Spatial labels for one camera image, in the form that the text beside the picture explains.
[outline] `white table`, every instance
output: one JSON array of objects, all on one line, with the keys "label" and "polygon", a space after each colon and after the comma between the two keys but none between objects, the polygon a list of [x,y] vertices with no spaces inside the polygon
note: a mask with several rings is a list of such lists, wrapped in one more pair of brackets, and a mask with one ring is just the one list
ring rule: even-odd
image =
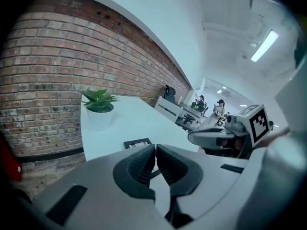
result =
[{"label": "white table", "polygon": [[[111,126],[101,132],[91,130],[86,108],[81,105],[81,135],[87,161],[124,150],[124,141],[148,138],[153,144],[167,144],[197,152],[188,134],[138,97],[120,96],[114,102]],[[169,187],[160,174],[150,182],[156,193],[155,206],[164,216],[169,210]]]}]

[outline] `black office chair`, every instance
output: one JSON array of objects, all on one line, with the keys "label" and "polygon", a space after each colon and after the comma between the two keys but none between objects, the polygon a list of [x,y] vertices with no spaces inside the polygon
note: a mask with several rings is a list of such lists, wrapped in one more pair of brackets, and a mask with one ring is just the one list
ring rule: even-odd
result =
[{"label": "black office chair", "polygon": [[174,88],[166,85],[166,88],[164,90],[163,98],[168,100],[169,102],[171,102],[173,104],[176,104],[175,103],[175,94],[176,94],[176,90]]}]

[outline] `ceiling light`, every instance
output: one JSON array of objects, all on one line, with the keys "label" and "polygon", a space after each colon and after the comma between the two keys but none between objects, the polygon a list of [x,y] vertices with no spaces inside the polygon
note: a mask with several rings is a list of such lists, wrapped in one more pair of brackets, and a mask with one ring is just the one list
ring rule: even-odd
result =
[{"label": "ceiling light", "polygon": [[270,31],[266,39],[263,41],[259,49],[251,58],[252,61],[256,62],[259,58],[272,46],[272,44],[276,41],[279,35],[275,31]]}]

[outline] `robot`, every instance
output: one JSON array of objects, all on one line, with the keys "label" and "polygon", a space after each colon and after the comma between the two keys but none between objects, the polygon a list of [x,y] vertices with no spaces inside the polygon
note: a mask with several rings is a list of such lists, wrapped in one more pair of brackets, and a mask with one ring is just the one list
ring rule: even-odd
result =
[{"label": "robot", "polygon": [[[304,61],[276,96],[292,133],[269,147],[253,150],[270,132],[263,105],[230,115],[225,128],[188,134],[192,143],[211,148],[221,139],[244,138],[242,153],[251,152],[249,159],[151,144],[88,161],[33,204],[20,201],[45,229],[262,229],[291,203],[306,175],[306,122],[297,122],[302,110],[291,104],[296,98],[307,103],[306,75]],[[161,171],[155,183],[165,180],[169,186],[165,215],[155,207],[156,192],[150,188],[155,156]]]}]

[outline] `person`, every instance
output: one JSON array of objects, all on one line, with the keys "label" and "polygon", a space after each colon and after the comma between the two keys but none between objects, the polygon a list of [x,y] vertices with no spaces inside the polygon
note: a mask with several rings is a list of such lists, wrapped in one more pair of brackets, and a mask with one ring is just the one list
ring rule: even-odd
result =
[{"label": "person", "polygon": [[220,117],[224,117],[225,102],[221,99],[217,103],[219,105],[214,105],[213,113],[198,127],[198,129],[211,128],[218,122]]}]

